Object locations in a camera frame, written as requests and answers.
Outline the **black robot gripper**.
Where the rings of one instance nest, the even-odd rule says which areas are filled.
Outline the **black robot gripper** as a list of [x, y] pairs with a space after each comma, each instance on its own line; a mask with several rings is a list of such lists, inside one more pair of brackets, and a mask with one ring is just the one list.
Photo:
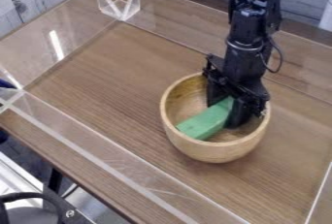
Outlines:
[[226, 97], [233, 98], [226, 127], [234, 129], [253, 116], [259, 117], [266, 109], [270, 94], [262, 84], [267, 69], [270, 45], [266, 40], [253, 44], [227, 41], [223, 57], [209, 54], [202, 75], [207, 80], [207, 106]]

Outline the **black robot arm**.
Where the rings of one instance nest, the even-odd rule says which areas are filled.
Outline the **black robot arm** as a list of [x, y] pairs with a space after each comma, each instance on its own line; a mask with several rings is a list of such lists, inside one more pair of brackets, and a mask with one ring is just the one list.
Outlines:
[[229, 33], [226, 53], [206, 56], [203, 76], [207, 79], [206, 98], [210, 106], [226, 98], [231, 107], [226, 127], [235, 128], [262, 116], [270, 94], [262, 84], [270, 55], [280, 51], [271, 35], [281, 23], [281, 0], [227, 0]]

